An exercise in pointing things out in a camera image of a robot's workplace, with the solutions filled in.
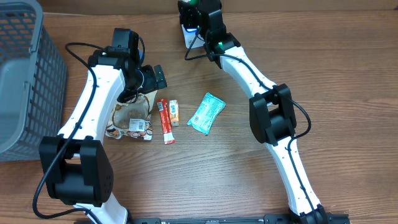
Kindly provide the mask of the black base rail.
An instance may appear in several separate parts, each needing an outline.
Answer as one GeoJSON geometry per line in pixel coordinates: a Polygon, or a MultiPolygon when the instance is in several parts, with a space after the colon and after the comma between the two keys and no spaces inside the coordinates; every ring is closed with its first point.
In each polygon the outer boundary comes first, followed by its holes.
{"type": "Polygon", "coordinates": [[[241,218],[193,218],[193,219],[160,219],[135,218],[133,224],[283,224],[289,223],[288,215],[264,215],[263,217],[241,218]]]}

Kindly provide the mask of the red snack packet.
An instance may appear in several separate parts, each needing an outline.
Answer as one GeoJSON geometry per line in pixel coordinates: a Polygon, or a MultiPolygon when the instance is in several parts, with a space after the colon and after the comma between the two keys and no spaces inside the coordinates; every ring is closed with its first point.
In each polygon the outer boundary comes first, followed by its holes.
{"type": "Polygon", "coordinates": [[[157,101],[157,107],[160,113],[160,119],[162,123],[162,130],[164,136],[164,144],[175,143],[175,138],[172,134],[172,127],[169,119],[169,111],[167,108],[167,100],[165,98],[157,101]]]}

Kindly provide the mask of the teal orange soup packet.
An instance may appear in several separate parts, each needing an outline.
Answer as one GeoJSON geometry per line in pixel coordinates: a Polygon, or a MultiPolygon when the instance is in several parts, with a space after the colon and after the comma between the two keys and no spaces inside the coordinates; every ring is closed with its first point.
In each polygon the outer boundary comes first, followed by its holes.
{"type": "Polygon", "coordinates": [[[187,125],[205,135],[209,135],[212,124],[225,106],[226,103],[223,100],[207,92],[187,125]]]}

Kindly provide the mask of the green white cup container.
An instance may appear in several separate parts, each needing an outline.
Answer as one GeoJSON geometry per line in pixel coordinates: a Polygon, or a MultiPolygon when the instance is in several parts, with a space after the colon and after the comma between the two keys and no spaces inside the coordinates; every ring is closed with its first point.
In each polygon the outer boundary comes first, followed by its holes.
{"type": "Polygon", "coordinates": [[[196,5],[198,5],[200,3],[200,0],[186,0],[186,3],[189,6],[196,6],[196,5]]]}

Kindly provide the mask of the orange Kleenex tissue pack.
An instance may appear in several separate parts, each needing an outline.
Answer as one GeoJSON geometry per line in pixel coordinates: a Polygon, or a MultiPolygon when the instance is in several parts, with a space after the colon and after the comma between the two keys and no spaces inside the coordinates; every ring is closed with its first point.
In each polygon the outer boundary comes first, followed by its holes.
{"type": "Polygon", "coordinates": [[[179,118],[179,105],[177,100],[169,101],[169,119],[173,127],[179,126],[180,118],[179,118]]]}

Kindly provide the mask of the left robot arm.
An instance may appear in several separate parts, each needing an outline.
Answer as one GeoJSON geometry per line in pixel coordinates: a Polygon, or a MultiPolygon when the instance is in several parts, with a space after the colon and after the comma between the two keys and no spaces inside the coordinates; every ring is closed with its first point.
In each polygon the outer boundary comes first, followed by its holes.
{"type": "Polygon", "coordinates": [[[43,177],[32,200],[35,215],[52,219],[83,212],[90,223],[132,223],[113,194],[114,174],[103,147],[116,103],[134,104],[139,95],[167,87],[160,65],[144,65],[142,37],[116,28],[112,43],[96,46],[87,61],[86,85],[76,107],[55,137],[39,144],[43,177]]]}

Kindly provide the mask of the white barcode scanner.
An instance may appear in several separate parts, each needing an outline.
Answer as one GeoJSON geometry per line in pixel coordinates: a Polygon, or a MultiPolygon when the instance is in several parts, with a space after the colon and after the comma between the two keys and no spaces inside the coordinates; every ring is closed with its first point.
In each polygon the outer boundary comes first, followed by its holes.
{"type": "Polygon", "coordinates": [[[198,34],[198,28],[184,28],[182,25],[183,36],[185,39],[186,48],[189,48],[192,45],[192,49],[202,47],[204,45],[203,37],[198,35],[195,41],[194,38],[198,34]]]}

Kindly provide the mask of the grey plastic mesh basket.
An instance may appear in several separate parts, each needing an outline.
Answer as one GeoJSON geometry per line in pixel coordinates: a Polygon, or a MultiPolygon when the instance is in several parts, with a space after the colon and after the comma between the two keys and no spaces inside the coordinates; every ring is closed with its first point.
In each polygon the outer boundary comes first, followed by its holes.
{"type": "Polygon", "coordinates": [[[67,65],[37,1],[1,1],[1,161],[37,160],[62,123],[67,65]]]}

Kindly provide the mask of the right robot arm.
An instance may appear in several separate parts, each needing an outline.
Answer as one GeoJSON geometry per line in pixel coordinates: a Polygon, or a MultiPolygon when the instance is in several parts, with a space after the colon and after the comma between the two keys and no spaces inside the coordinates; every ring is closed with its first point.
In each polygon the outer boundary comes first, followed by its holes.
{"type": "Polygon", "coordinates": [[[249,99],[249,124],[258,142],[272,154],[289,201],[289,223],[328,223],[329,218],[313,192],[297,148],[294,109],[303,108],[292,99],[285,84],[266,78],[250,61],[241,43],[226,30],[220,1],[179,1],[180,24],[189,47],[203,39],[204,56],[231,75],[249,99]]]}

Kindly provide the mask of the white brown snack bag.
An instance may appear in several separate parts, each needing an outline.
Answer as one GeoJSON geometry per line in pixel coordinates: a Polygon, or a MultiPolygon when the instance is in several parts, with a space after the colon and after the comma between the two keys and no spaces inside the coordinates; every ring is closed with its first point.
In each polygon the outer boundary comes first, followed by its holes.
{"type": "Polygon", "coordinates": [[[140,93],[135,103],[116,102],[106,125],[105,135],[115,139],[128,136],[151,141],[153,135],[151,111],[156,94],[157,90],[146,95],[140,93]]]}

